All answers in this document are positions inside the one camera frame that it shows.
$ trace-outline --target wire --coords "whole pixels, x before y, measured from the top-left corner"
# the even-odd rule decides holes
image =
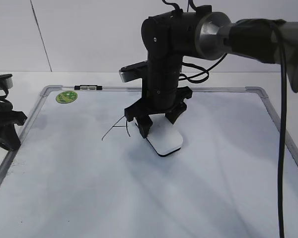
[[[195,68],[195,69],[198,69],[200,71],[202,71],[201,73],[198,73],[198,74],[195,74],[193,76],[190,76],[188,77],[187,75],[185,75],[184,73],[181,73],[180,74],[180,77],[183,77],[183,78],[180,78],[179,81],[182,81],[182,80],[188,80],[190,83],[194,83],[194,84],[198,84],[198,83],[203,83],[205,81],[207,81],[210,77],[210,71],[212,69],[214,69],[216,66],[218,66],[224,59],[225,57],[227,56],[227,54],[224,54],[214,65],[212,65],[210,68],[208,69],[205,69],[201,66],[197,66],[193,63],[185,63],[183,62],[182,65],[185,66],[185,67],[190,67],[190,68]],[[196,78],[196,77],[199,77],[203,74],[207,74],[206,77],[200,79],[200,80],[192,80],[192,78]]]
[[[279,237],[285,238],[284,231],[284,209],[283,209],[283,176],[284,176],[284,160],[285,160],[285,142],[286,142],[286,124],[287,124],[287,65],[286,51],[283,35],[278,25],[271,20],[257,19],[255,20],[269,25],[276,35],[279,57],[281,61],[281,123],[279,137],[279,155],[278,155],[278,172],[277,172],[277,200],[278,200],[278,223]]]
[[[166,0],[162,0],[162,2],[163,2],[164,4],[166,4],[166,5],[171,5],[171,6],[173,6],[174,9],[175,9],[176,11],[181,11],[179,5],[176,4],[176,3],[174,3],[174,2],[166,2]]]
[[[127,119],[126,119],[126,131],[127,131],[127,134],[128,134],[129,137],[130,137],[129,130],[128,130],[128,120],[127,120]]]
[[[190,7],[193,9],[193,10],[197,10],[197,7],[194,5],[194,2],[193,2],[193,0],[188,0],[188,2],[189,2],[189,5],[190,5]]]

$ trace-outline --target thin black wire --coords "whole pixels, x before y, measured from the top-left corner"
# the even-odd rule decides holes
[[[126,131],[127,131],[127,134],[129,135],[130,137],[130,134],[129,134],[129,131],[128,131],[128,120],[126,119]]]
[[[194,5],[193,0],[188,0],[188,3],[193,10],[195,10],[195,11],[197,10],[197,7]]]
[[[104,134],[104,136],[101,138],[101,140],[104,140],[105,136],[111,131],[112,128],[114,128],[114,126],[121,121],[122,118],[124,118],[125,116],[122,116],[118,121],[116,121],[115,124],[112,125],[112,127]]]
[[[284,160],[285,160],[285,142],[286,142],[286,124],[287,124],[287,64],[286,51],[283,35],[278,25],[271,20],[258,19],[259,22],[269,25],[276,35],[279,57],[281,61],[281,123],[279,137],[279,155],[278,155],[278,172],[277,172],[277,200],[278,200],[278,224],[279,237],[285,238],[284,231],[284,209],[283,209],[283,176],[284,176]]]
[[[201,66],[197,66],[197,65],[192,64],[192,63],[185,63],[185,62],[183,62],[182,63],[183,66],[195,68],[195,69],[201,70],[202,72],[201,73],[198,73],[198,74],[195,74],[193,76],[190,76],[190,77],[188,77],[184,73],[181,73],[180,74],[180,77],[183,77],[183,78],[179,78],[179,81],[188,80],[190,83],[195,83],[195,84],[203,83],[203,82],[207,81],[209,79],[209,77],[210,77],[210,71],[212,69],[214,69],[216,66],[218,66],[225,59],[226,56],[227,56],[227,54],[224,54],[214,65],[212,65],[208,69],[205,69],[205,68],[203,68]],[[199,77],[199,76],[201,76],[203,74],[207,74],[207,76],[204,77],[203,79],[200,79],[200,80],[192,80],[192,78]]]
[[[175,9],[176,11],[180,11],[180,10],[181,10],[180,7],[179,7],[179,5],[176,4],[176,3],[174,3],[174,2],[166,2],[166,0],[162,0],[162,2],[163,2],[164,4],[166,4],[166,5],[171,5],[171,6],[173,6],[174,9]]]

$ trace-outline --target white wall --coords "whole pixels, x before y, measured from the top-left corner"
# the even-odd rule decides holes
[[[178,0],[186,8],[186,0]],[[298,0],[195,0],[210,3],[232,21],[284,18],[298,21]],[[150,15],[172,10],[161,0],[33,0],[53,71],[115,72],[147,54],[141,24]],[[212,62],[193,60],[208,66]],[[215,71],[278,71],[251,59],[228,57]]]
[[[0,71],[50,71],[30,0],[0,0]]]
[[[141,24],[172,10],[161,0],[32,0],[53,71],[117,72],[147,57]],[[176,0],[186,8],[187,0]],[[195,0],[212,4],[232,21],[283,18],[298,21],[298,0]],[[213,62],[185,59],[208,67]],[[0,0],[0,71],[49,71],[30,0]],[[214,71],[279,71],[229,56]]]

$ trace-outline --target green sticker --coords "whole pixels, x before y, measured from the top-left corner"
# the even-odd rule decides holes
[[[77,99],[77,93],[73,91],[66,91],[63,93],[60,93],[56,97],[56,101],[58,103],[66,104],[66,103],[72,103]]]

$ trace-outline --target table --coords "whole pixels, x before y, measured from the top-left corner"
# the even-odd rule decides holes
[[[8,100],[14,105],[14,110],[23,111],[29,115],[39,93],[46,85],[59,84],[66,86],[80,84],[98,84],[105,86],[141,86],[140,80],[124,84],[118,73],[107,72],[11,72],[14,87],[10,89]],[[271,73],[211,73],[210,79],[200,85],[180,82],[180,86],[190,87],[245,87],[259,86],[266,90],[273,106],[280,115],[280,74]],[[288,131],[298,147],[298,94],[288,87]],[[0,148],[0,164],[6,151]]]

